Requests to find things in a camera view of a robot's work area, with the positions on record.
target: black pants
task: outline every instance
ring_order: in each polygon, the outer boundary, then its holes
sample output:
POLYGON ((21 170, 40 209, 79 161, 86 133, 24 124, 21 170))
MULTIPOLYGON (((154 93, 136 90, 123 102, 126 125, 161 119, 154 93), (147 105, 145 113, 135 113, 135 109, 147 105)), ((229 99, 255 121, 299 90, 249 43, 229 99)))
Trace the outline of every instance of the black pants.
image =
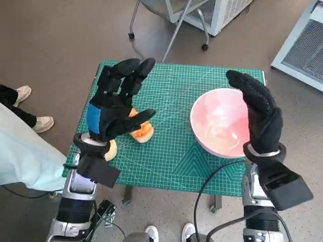
POLYGON ((36 117, 17 107, 13 107, 18 97, 18 92, 14 89, 0 85, 0 103, 10 109, 15 115, 21 118, 29 127, 36 125, 36 117))

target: caster wheel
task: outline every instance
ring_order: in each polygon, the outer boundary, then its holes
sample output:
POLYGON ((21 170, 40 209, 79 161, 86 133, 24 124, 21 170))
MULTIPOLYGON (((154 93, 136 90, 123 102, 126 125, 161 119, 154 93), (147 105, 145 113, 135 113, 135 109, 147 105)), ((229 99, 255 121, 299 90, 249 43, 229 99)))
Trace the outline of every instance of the caster wheel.
POLYGON ((134 33, 128 33, 129 39, 134 39, 135 38, 135 34, 134 33))
POLYGON ((202 45, 202 50, 207 51, 208 50, 208 45, 207 44, 202 45))
POLYGON ((122 204, 124 206, 129 206, 131 203, 132 203, 132 200, 125 200, 125 199, 122 200, 122 204))
POLYGON ((220 208, 215 208, 215 207, 214 207, 214 205, 212 205, 212 206, 210 207, 210 212, 211 212, 211 213, 214 213, 214 214, 215 214, 215 213, 217 213, 219 210, 220 210, 220 208))

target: black robotic glove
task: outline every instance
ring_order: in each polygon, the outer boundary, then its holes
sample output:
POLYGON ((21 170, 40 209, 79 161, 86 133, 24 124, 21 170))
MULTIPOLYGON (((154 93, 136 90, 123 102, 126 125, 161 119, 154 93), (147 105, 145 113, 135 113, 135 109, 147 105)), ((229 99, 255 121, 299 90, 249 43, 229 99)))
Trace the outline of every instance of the black robotic glove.
POLYGON ((250 143, 259 154, 278 151, 283 118, 270 90, 248 74, 229 70, 230 86, 240 89, 248 106, 250 143))

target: floor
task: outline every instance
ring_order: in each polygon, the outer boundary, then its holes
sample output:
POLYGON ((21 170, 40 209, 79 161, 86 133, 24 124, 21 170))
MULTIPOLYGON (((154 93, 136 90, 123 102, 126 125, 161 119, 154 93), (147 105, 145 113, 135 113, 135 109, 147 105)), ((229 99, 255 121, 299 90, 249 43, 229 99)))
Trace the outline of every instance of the floor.
MULTIPOLYGON (((202 52, 204 35, 184 24, 167 62, 259 68, 283 110, 282 142, 286 164, 302 174, 314 200, 283 212, 294 241, 323 241, 323 95, 279 72, 270 64, 307 5, 304 0, 256 0, 211 40, 202 52)), ((134 0, 0 1, 0 83, 17 88, 28 84, 31 97, 21 107, 36 115, 51 115, 56 125, 42 137, 68 153, 94 73, 102 59, 154 57, 161 60, 174 26, 140 7, 134 25, 136 40, 127 36, 134 0)), ((12 189, 25 194, 21 185, 12 189)), ((133 204, 123 207, 123 186, 100 188, 98 201, 108 198, 117 207, 115 223, 126 234, 154 224, 160 241, 180 241, 182 226, 192 222, 196 194, 136 188, 133 204)), ((26 200, 0 190, 0 234, 4 241, 44 241, 57 200, 26 200)), ((224 197, 224 207, 210 214, 210 196, 198 209, 201 232, 242 215, 239 198, 224 197)), ((214 235, 215 241, 242 241, 240 223, 214 235)), ((115 228, 99 227, 95 241, 121 241, 115 228)))

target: shoe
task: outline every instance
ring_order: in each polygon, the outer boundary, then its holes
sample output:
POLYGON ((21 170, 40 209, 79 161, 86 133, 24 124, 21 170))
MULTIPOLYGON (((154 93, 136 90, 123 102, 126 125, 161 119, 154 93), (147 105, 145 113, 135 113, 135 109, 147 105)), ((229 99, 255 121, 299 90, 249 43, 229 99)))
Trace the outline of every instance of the shoe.
POLYGON ((13 107, 18 107, 18 104, 20 102, 22 102, 27 97, 29 97, 29 95, 31 93, 31 88, 29 86, 22 86, 22 87, 16 89, 16 91, 18 92, 18 97, 17 97, 17 101, 15 102, 13 107))
POLYGON ((149 237, 153 239, 153 242, 158 242, 158 230, 155 226, 149 226, 147 229, 145 229, 145 232, 149 234, 149 237))
POLYGON ((186 242, 186 240, 195 233, 195 227, 191 223, 185 224, 182 232, 182 242, 186 242))
POLYGON ((37 117, 36 125, 32 128, 36 133, 43 133, 49 130, 54 125, 52 117, 37 117))

